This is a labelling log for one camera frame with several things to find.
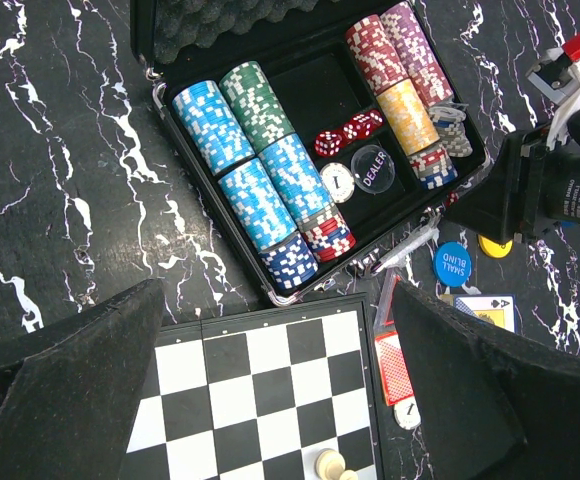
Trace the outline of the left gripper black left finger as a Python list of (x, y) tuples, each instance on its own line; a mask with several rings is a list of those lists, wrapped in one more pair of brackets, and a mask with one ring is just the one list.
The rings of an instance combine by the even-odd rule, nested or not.
[(0, 479), (118, 477), (163, 313), (147, 279), (0, 344)]

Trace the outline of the black white chess board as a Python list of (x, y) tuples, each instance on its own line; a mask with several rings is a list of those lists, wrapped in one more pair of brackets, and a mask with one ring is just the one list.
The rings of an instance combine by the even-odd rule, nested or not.
[(326, 450), (380, 479), (365, 298), (163, 329), (123, 479), (313, 479)]

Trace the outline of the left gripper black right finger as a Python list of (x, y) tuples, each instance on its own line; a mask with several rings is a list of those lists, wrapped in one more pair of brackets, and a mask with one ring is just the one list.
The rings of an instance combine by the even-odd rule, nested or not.
[(438, 479), (580, 479), (580, 356), (407, 282), (392, 311)]

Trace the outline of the black poker set case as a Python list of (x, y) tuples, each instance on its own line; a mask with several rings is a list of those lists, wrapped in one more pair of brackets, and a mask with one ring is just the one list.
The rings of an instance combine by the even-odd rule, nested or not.
[(395, 167), (395, 180), (382, 193), (356, 190), (340, 208), (354, 247), (322, 264), (302, 285), (284, 288), (257, 254), (220, 188), (218, 175), (178, 118), (174, 98), (186, 87), (219, 81), (232, 68), (255, 61), (302, 144), (312, 150), (319, 133), (378, 107), (345, 34), (357, 21), (388, 8), (386, 1), (134, 1), (130, 5), (132, 53), (153, 83), (153, 103), (164, 128), (248, 278), (276, 306), (291, 305), (324, 284), (366, 255), (392, 229), (445, 200), (453, 185), (427, 190), (392, 128), (380, 127), (368, 143), (386, 151)]

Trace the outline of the triangular all-in marker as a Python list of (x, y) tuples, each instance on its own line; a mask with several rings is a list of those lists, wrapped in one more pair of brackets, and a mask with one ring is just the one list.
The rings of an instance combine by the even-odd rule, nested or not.
[(392, 300), (394, 289), (399, 280), (399, 274), (395, 269), (387, 270), (374, 319), (375, 332), (384, 331), (394, 324)]

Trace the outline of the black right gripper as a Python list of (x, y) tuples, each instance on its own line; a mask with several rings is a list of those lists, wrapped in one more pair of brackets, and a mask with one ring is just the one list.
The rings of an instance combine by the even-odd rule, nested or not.
[(445, 218), (496, 243), (533, 243), (558, 223), (580, 225), (580, 110), (566, 122), (569, 140), (535, 153), (535, 134), (505, 137), (482, 181)]

